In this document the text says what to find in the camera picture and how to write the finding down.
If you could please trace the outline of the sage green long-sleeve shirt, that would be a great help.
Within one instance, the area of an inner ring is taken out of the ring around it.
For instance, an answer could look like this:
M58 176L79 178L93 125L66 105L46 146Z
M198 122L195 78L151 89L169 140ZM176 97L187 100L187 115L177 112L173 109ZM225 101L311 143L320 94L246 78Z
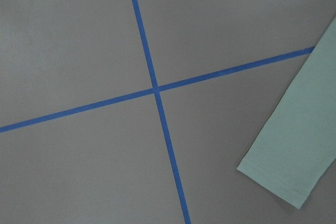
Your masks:
M237 166L301 208L335 160L335 23L331 23Z

